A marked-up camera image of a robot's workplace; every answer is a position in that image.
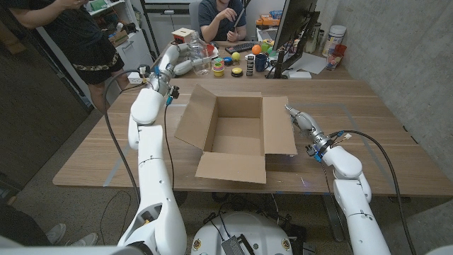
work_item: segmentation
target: desk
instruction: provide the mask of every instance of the desk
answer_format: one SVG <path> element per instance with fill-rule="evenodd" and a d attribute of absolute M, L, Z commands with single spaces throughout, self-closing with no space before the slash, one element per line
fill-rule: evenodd
<path fill-rule="evenodd" d="M 232 46 L 232 45 L 237 45 L 237 42 L 217 42 L 219 44 L 219 57 L 230 57 L 231 55 L 225 51 L 225 47 Z M 241 61 L 240 65 L 231 65 L 229 67 L 225 67 L 225 75 L 221 77 L 215 77 L 214 73 L 211 72 L 207 75 L 204 76 L 198 76 L 195 74 L 193 71 L 189 71 L 184 75 L 179 76 L 180 78 L 190 78 L 190 79 L 264 79 L 265 75 L 268 74 L 268 71 L 264 72 L 257 72 L 255 70 L 255 67 L 253 66 L 253 75 L 252 76 L 246 76 L 246 70 L 247 70 L 247 61 L 245 60 L 245 56 L 248 54 L 251 54 L 252 51 L 246 51 L 246 52 L 241 52 Z M 243 76 L 240 78 L 233 77 L 231 75 L 231 70 L 234 67 L 240 67 L 243 70 Z M 312 79 L 352 79 L 352 77 L 349 75 L 348 71 L 343 65 L 339 65 L 335 70 L 329 71 L 329 70 L 323 70 L 319 74 L 311 74 Z"/>
<path fill-rule="evenodd" d="M 320 164 L 305 152 L 304 146 L 310 141 L 302 139 L 298 134 L 294 135 L 299 149 L 298 155 L 266 156 L 266 184 L 196 178 L 195 172 L 202 151 L 176 139 L 173 134 L 192 90 L 199 84 L 215 94 L 221 91 L 259 91 L 264 96 L 287 96 L 290 104 L 311 114 L 327 134 L 343 129 L 356 129 L 381 142 L 394 165 L 403 196 L 453 195 L 452 183 L 363 81 L 237 79 L 234 83 L 224 84 L 216 79 L 172 79 L 171 83 L 180 87 L 180 98 L 174 100 L 167 111 L 168 141 L 175 166 L 177 191 L 305 194 L 328 192 Z M 124 148 L 136 180 L 137 151 L 127 147 L 127 124 L 130 106 L 137 94 L 138 89 L 125 92 L 109 110 L 112 128 L 120 146 Z M 163 123 L 162 110 L 156 123 Z M 340 145 L 361 160 L 363 171 L 375 196 L 393 194 L 388 166 L 375 145 L 371 142 L 365 144 L 357 135 Z M 164 151 L 171 178 L 171 165 L 165 143 Z M 106 181 L 113 172 L 111 180 Z M 327 168 L 327 172 L 332 187 L 331 168 Z M 131 186 L 104 119 L 92 129 L 54 177 L 53 182 L 58 186 Z"/>

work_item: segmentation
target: tennis ball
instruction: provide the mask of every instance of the tennis ball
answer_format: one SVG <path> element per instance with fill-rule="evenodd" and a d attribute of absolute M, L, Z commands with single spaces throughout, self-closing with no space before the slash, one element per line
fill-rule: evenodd
<path fill-rule="evenodd" d="M 239 52 L 235 52 L 235 53 L 233 53 L 233 54 L 231 55 L 231 58 L 232 58 L 233 60 L 238 61 L 238 60 L 241 59 L 241 54 L 239 54 Z"/>

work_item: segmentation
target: sneaker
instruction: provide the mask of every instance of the sneaker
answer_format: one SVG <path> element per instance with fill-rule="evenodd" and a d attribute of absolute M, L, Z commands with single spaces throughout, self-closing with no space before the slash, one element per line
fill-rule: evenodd
<path fill-rule="evenodd" d="M 49 232 L 47 232 L 45 235 L 47 236 L 47 239 L 49 240 L 50 244 L 58 244 L 64 236 L 64 233 L 66 232 L 66 225 L 63 223 L 59 223 L 58 225 L 55 225 Z"/>
<path fill-rule="evenodd" d="M 91 233 L 86 237 L 80 239 L 79 241 L 71 244 L 71 246 L 76 247 L 85 247 L 85 246 L 93 246 L 98 241 L 98 235 L 96 233 Z"/>

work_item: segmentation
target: person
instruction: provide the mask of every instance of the person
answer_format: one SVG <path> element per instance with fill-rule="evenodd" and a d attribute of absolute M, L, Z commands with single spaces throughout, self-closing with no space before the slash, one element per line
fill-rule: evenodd
<path fill-rule="evenodd" d="M 123 72 L 124 62 L 83 6 L 87 3 L 88 0 L 6 0 L 20 24 L 28 29 L 45 28 L 88 84 L 94 106 L 104 112 L 104 81 Z M 127 75 L 119 76 L 117 82 L 125 89 L 129 84 Z"/>
<path fill-rule="evenodd" d="M 243 40 L 246 35 L 246 14 L 240 18 L 236 29 L 234 27 L 243 5 L 240 0 L 203 0 L 198 7 L 198 23 L 202 38 L 206 43 L 210 41 Z"/>
<path fill-rule="evenodd" d="M 66 225 L 59 223 L 49 232 L 38 226 L 36 221 L 28 214 L 16 210 L 0 200 L 0 236 L 8 238 L 23 246 L 50 246 L 58 244 L 66 232 Z M 71 244 L 71 246 L 93 246 L 98 241 L 96 233 L 90 233 L 84 238 Z"/>

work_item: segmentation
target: orange ball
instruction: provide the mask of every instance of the orange ball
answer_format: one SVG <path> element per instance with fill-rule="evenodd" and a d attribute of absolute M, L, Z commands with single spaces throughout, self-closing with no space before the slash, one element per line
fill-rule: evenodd
<path fill-rule="evenodd" d="M 252 53 L 255 55 L 258 55 L 261 53 L 261 46 L 260 45 L 255 45 L 252 47 Z"/>

